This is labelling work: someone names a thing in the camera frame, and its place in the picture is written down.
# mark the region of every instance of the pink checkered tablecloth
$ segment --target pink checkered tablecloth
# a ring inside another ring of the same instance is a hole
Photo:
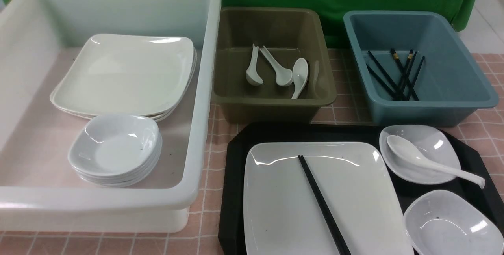
[[[329,50],[338,97],[313,123],[371,125],[351,53]],[[478,110],[454,128],[443,128],[479,151],[504,197],[504,54],[473,54],[499,94],[495,108]],[[217,239],[227,143],[243,125],[229,124],[212,105],[205,163],[189,222],[177,233],[0,231],[0,255],[219,255]]]

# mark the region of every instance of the white bowl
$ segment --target white bowl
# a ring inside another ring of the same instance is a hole
[[[162,146],[162,137],[159,136],[158,144],[156,145],[156,149],[154,149],[153,155],[140,167],[134,169],[129,173],[121,174],[118,176],[104,177],[104,176],[88,175],[78,170],[76,170],[76,172],[80,178],[96,184],[121,183],[124,181],[130,181],[133,179],[141,178],[146,174],[146,172],[150,172],[153,169],[153,167],[156,166],[159,157],[161,156],[161,146]]]
[[[186,37],[97,34],[83,46],[50,100],[78,115],[161,114],[182,99],[194,53]]]
[[[390,135],[401,136],[410,141],[433,162],[460,169],[457,153],[441,131],[424,125],[389,126],[380,133],[380,151],[389,169],[406,181],[434,185],[455,179],[454,175],[421,168],[401,160],[387,144],[387,137]]]
[[[154,153],[159,138],[157,123],[147,117],[100,115],[81,131],[68,160],[79,172],[117,176],[133,171]]]
[[[419,255],[501,255],[499,229],[467,201],[446,190],[416,199],[404,213]]]

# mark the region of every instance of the stack of white bowls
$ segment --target stack of white bowls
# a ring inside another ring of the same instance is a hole
[[[93,118],[70,148],[68,160],[88,182],[121,188],[148,176],[161,156],[157,123],[147,117],[108,114]]]
[[[97,34],[49,99],[81,118],[122,113],[159,122],[182,100],[197,59],[187,37]]]

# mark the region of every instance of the spoon handle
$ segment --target spoon handle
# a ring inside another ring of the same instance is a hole
[[[264,58],[266,58],[266,60],[268,60],[268,63],[270,63],[270,65],[273,67],[273,70],[275,70],[275,72],[277,73],[277,75],[281,74],[280,70],[281,70],[281,68],[283,68],[282,65],[280,65],[277,62],[277,60],[275,60],[275,58],[268,51],[268,49],[266,49],[266,47],[263,47],[263,48],[260,49],[260,51],[264,55]]]
[[[259,46],[255,46],[252,44],[252,57],[250,58],[250,64],[248,65],[248,69],[257,73],[257,56],[259,54]]]
[[[459,178],[463,178],[465,180],[476,183],[477,185],[479,185],[479,187],[481,189],[483,189],[485,187],[485,179],[483,177],[477,176],[476,174],[472,174],[467,171],[463,171],[460,169],[455,169],[453,167],[449,167],[446,165],[435,163],[431,160],[429,160],[428,162],[421,162],[421,163],[419,162],[419,164],[421,164],[421,166],[423,166],[425,168],[429,168],[429,169],[433,169],[436,171],[441,171],[444,173],[452,174],[452,175],[455,175]]]

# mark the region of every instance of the white square plate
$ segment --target white square plate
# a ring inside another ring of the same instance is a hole
[[[191,77],[185,37],[97,34],[75,59],[52,103],[79,115],[155,115],[174,107]]]
[[[248,255],[338,254],[299,154],[352,254],[413,254],[378,150],[359,142],[320,142],[263,143],[248,153],[243,189]]]

